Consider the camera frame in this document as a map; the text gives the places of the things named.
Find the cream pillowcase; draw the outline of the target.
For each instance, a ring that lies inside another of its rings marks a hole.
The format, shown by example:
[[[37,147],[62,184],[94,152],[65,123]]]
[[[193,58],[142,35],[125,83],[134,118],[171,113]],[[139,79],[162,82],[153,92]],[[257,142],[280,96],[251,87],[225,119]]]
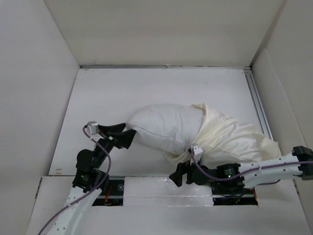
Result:
[[[201,163],[205,166],[260,162],[282,156],[278,143],[258,132],[254,125],[209,108],[205,103],[192,107],[204,112],[200,131],[191,145],[202,148]],[[164,157],[173,164],[191,159],[187,150],[179,156],[164,152]]]

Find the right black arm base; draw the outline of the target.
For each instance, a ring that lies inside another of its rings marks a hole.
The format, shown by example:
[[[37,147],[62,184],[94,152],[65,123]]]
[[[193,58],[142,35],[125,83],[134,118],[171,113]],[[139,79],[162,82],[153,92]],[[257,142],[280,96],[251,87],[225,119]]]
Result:
[[[257,206],[254,189],[232,188],[221,184],[211,185],[214,206]]]

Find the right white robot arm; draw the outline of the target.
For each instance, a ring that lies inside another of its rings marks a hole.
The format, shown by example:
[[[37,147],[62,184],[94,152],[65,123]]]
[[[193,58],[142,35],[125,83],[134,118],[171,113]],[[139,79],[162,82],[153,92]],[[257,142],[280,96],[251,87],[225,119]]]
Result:
[[[313,179],[313,151],[297,146],[292,152],[276,159],[256,163],[224,164],[209,169],[201,165],[203,150],[193,145],[188,150],[190,161],[179,163],[176,171],[169,176],[177,187],[182,186],[183,175],[187,175],[186,184],[208,185],[213,189],[229,190],[237,193],[258,185],[272,185],[280,180],[300,178]]]

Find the white pillow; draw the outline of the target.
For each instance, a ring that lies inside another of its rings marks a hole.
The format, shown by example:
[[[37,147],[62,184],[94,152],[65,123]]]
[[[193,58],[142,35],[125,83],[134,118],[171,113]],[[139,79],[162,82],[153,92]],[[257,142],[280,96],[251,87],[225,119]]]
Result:
[[[179,156],[200,131],[203,117],[203,110],[192,106],[152,104],[135,111],[126,127],[136,131],[140,144]]]

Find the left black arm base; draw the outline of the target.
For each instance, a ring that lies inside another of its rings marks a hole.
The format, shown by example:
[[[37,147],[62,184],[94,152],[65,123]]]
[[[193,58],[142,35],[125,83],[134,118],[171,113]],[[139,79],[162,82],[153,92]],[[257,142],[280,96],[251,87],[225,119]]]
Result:
[[[105,190],[95,199],[93,206],[123,206],[124,184],[124,177],[110,178]]]

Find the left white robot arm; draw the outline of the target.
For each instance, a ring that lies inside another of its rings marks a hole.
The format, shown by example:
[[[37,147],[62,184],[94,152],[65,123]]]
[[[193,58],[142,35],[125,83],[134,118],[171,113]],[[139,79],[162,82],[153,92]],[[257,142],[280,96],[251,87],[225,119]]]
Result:
[[[91,140],[93,150],[83,149],[76,157],[76,174],[64,207],[41,228],[41,235],[77,235],[87,211],[100,194],[108,191],[112,165],[110,152],[114,148],[129,149],[136,131],[125,123],[111,126],[90,121],[82,128]]]

